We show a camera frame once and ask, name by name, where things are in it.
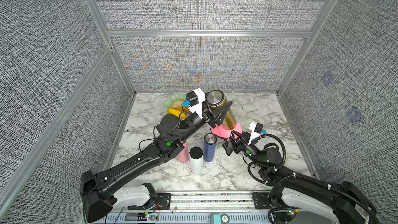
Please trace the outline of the pink cloth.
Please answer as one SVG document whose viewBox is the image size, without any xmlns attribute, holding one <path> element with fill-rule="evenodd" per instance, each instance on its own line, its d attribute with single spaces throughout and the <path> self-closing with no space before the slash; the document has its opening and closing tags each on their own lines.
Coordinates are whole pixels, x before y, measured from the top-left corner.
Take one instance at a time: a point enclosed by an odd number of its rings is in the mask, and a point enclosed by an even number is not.
<svg viewBox="0 0 398 224">
<path fill-rule="evenodd" d="M 230 137 L 232 131 L 242 133 L 242 128 L 239 123 L 237 123 L 235 125 L 234 129 L 232 129 L 232 130 L 230 130 L 227 126 L 221 124 L 221 125 L 216 126 L 215 128 L 210 127 L 210 131 L 212 132 L 212 134 L 214 134 L 220 138 L 228 139 Z"/>
</svg>

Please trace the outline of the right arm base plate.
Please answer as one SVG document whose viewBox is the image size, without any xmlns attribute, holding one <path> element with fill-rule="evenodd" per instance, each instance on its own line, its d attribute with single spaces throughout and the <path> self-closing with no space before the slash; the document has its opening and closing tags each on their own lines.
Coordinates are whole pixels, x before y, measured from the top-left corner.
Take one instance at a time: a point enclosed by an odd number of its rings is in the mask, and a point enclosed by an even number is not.
<svg viewBox="0 0 398 224">
<path fill-rule="evenodd" d="M 253 192 L 251 194 L 255 209 L 273 209 L 280 207 L 278 198 L 270 192 Z"/>
</svg>

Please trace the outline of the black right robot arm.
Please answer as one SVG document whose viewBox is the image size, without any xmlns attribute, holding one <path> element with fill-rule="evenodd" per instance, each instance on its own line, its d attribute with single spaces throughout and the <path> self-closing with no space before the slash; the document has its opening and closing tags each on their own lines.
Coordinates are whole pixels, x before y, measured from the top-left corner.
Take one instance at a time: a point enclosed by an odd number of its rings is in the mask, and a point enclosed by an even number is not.
<svg viewBox="0 0 398 224">
<path fill-rule="evenodd" d="M 287 224 L 275 212 L 293 217 L 298 210 L 306 210 L 326 217 L 336 224 L 378 224 L 377 209 L 353 184 L 322 181 L 285 167 L 286 148 L 282 140 L 264 133 L 250 140 L 248 132 L 232 131 L 224 140 L 227 155 L 242 153 L 250 159 L 247 169 L 259 167 L 259 177 L 252 178 L 271 187 L 268 219 L 273 224 Z"/>
</svg>

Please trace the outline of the blue thermos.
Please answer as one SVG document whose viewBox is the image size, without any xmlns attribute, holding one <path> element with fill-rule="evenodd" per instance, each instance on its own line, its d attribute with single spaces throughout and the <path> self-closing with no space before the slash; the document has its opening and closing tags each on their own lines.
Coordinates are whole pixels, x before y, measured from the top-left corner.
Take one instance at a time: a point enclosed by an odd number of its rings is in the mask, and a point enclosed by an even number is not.
<svg viewBox="0 0 398 224">
<path fill-rule="evenodd" d="M 217 148 L 217 137 L 208 133 L 204 136 L 204 160 L 206 162 L 212 162 L 215 156 L 215 150 Z"/>
</svg>

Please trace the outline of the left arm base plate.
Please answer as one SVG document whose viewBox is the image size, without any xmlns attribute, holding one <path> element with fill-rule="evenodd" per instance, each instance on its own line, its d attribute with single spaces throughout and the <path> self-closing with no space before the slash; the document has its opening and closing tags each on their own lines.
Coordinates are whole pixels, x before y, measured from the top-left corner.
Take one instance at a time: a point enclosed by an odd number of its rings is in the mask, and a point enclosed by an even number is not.
<svg viewBox="0 0 398 224">
<path fill-rule="evenodd" d="M 169 210 L 171 205 L 171 196 L 170 193 L 160 193 L 157 194 L 155 199 L 150 198 L 150 200 L 145 203 L 143 206 L 128 206 L 128 210 L 139 210 L 144 212 L 154 212 L 155 208 L 157 210 Z"/>
</svg>

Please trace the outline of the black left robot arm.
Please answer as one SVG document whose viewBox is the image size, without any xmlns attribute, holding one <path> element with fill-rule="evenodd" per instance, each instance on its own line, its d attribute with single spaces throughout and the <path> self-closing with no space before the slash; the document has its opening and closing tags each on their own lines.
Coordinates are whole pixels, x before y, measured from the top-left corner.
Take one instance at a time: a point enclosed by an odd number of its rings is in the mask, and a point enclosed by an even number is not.
<svg viewBox="0 0 398 224">
<path fill-rule="evenodd" d="M 190 114 L 184 120 L 167 114 L 156 126 L 159 136 L 140 152 L 124 162 L 94 173 L 92 170 L 82 174 L 80 179 L 80 196 L 83 203 L 85 223 L 100 220 L 111 212 L 118 203 L 115 193 L 126 183 L 144 172 L 160 166 L 177 157 L 184 149 L 184 143 L 203 125 L 216 127 L 222 124 L 232 102 L 215 111 L 202 104 L 203 116 Z"/>
</svg>

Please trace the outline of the gold gradient thermos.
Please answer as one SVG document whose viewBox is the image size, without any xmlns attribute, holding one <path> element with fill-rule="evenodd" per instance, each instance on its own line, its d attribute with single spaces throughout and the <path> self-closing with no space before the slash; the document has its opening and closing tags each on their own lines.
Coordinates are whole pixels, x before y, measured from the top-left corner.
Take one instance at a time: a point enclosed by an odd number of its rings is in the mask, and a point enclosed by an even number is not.
<svg viewBox="0 0 398 224">
<path fill-rule="evenodd" d="M 212 111 L 222 109 L 228 104 L 227 97 L 220 89 L 208 92 L 205 102 Z M 222 124 L 226 126 L 228 130 L 233 130 L 235 128 L 237 121 L 231 109 L 228 110 Z"/>
</svg>

